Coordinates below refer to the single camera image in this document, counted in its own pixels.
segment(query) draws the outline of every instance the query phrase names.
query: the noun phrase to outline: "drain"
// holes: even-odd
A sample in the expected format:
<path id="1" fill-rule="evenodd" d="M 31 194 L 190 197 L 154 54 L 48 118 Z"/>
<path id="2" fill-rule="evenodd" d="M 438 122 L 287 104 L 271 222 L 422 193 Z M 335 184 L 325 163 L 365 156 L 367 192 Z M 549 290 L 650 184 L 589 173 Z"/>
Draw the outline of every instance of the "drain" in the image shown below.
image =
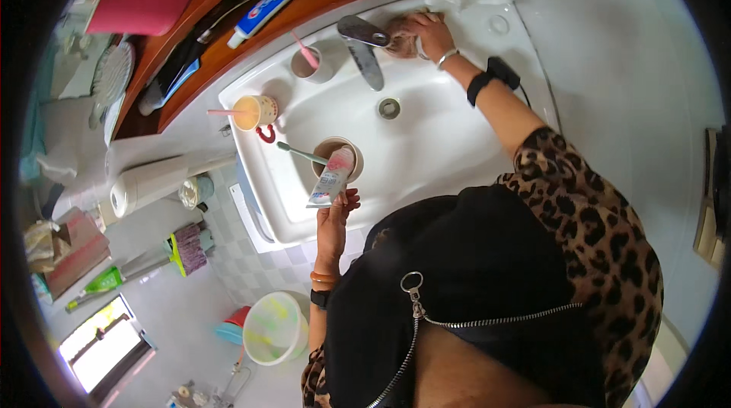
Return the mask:
<path id="1" fill-rule="evenodd" d="M 394 119 L 400 112 L 401 104 L 399 104 L 395 99 L 383 99 L 381 103 L 378 104 L 378 114 L 381 115 L 383 119 Z"/>

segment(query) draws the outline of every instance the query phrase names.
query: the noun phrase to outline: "zipper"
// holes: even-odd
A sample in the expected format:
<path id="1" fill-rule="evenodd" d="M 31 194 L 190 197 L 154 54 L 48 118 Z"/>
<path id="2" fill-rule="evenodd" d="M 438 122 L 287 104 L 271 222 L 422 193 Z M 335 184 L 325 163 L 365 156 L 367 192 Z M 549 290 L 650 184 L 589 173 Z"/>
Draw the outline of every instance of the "zipper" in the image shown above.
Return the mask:
<path id="1" fill-rule="evenodd" d="M 407 280 L 407 278 L 411 276 L 418 276 L 419 282 L 414 287 L 405 287 L 404 282 Z M 407 367 L 411 363 L 411 361 L 414 358 L 414 353 L 416 350 L 416 337 L 419 332 L 419 321 L 425 320 L 426 322 L 429 322 L 430 324 L 438 325 L 439 327 L 443 328 L 470 328 L 470 327 L 484 327 L 486 325 L 498 325 L 498 324 L 510 324 L 514 322 L 523 322 L 523 321 L 530 321 L 535 320 L 541 317 L 546 317 L 551 314 L 559 313 L 559 312 L 565 312 L 569 309 L 574 308 L 580 308 L 583 304 L 582 303 L 568 303 L 566 305 L 562 306 L 556 306 L 555 308 L 547 309 L 542 312 L 537 312 L 533 314 L 524 314 L 523 316 L 514 316 L 514 317 L 499 317 L 497 319 L 490 319 L 490 320 L 479 320 L 479 321 L 468 321 L 468 322 L 439 322 L 432 320 L 427 314 L 422 306 L 420 299 L 421 296 L 419 294 L 419 288 L 424 283 L 424 275 L 422 275 L 418 271 L 410 271 L 406 275 L 404 275 L 403 278 L 401 278 L 401 290 L 403 290 L 405 293 L 409 294 L 409 297 L 412 301 L 412 316 L 414 317 L 414 338 L 412 338 L 412 342 L 409 345 L 409 351 L 407 352 L 406 358 L 404 358 L 404 361 L 401 362 L 401 366 L 398 367 L 398 370 L 395 375 L 393 375 L 393 378 L 391 378 L 391 381 L 388 383 L 386 388 L 378 395 L 378 397 L 373 400 L 368 406 L 365 408 L 375 408 L 375 406 L 378 406 L 379 403 L 383 401 L 384 398 L 390 394 L 391 390 L 393 390 L 394 386 L 398 383 L 398 381 L 401 379 L 402 376 L 404 376 L 404 373 L 407 370 Z"/>

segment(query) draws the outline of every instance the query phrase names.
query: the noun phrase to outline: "red hook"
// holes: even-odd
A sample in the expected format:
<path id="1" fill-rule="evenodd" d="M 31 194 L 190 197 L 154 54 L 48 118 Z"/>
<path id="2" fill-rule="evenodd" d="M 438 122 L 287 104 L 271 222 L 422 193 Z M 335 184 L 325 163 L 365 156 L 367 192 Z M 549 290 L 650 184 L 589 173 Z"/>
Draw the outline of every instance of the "red hook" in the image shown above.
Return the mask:
<path id="1" fill-rule="evenodd" d="M 272 127 L 272 125 L 269 124 L 267 126 L 267 129 L 269 129 L 269 136 L 268 137 L 264 136 L 264 134 L 262 133 L 262 128 L 261 127 L 257 127 L 257 133 L 259 134 L 259 137 L 262 139 L 263 142 L 265 142 L 265 143 L 274 143 L 274 139 L 276 138 L 276 134 L 274 133 L 274 127 Z"/>

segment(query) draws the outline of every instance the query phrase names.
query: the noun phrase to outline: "zipper pull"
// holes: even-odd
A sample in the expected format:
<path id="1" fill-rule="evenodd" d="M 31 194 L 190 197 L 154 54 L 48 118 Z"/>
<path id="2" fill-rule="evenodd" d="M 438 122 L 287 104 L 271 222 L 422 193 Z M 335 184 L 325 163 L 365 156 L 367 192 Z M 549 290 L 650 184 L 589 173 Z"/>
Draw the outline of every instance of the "zipper pull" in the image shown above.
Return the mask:
<path id="1" fill-rule="evenodd" d="M 412 276 L 418 276 L 419 283 L 414 287 L 406 287 L 406 285 L 404 284 L 405 281 L 407 280 L 407 278 Z M 411 298 L 415 319 L 421 319 L 426 315 L 424 307 L 421 305 L 421 302 L 419 302 L 419 299 L 421 298 L 421 296 L 419 295 L 419 288 L 421 287 L 422 283 L 424 283 L 424 275 L 422 275 L 418 271 L 410 271 L 405 274 L 403 278 L 401 278 L 401 290 L 403 290 L 405 293 L 408 293 L 409 298 Z"/>

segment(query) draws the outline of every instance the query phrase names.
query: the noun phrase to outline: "window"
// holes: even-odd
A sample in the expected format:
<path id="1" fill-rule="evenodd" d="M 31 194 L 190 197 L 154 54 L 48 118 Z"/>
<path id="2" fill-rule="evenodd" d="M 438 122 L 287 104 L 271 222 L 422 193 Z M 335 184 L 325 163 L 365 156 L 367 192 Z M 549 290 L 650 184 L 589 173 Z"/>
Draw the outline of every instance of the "window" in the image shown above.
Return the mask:
<path id="1" fill-rule="evenodd" d="M 151 348 L 135 325 L 132 312 L 119 295 L 59 347 L 84 390 L 98 403 Z"/>

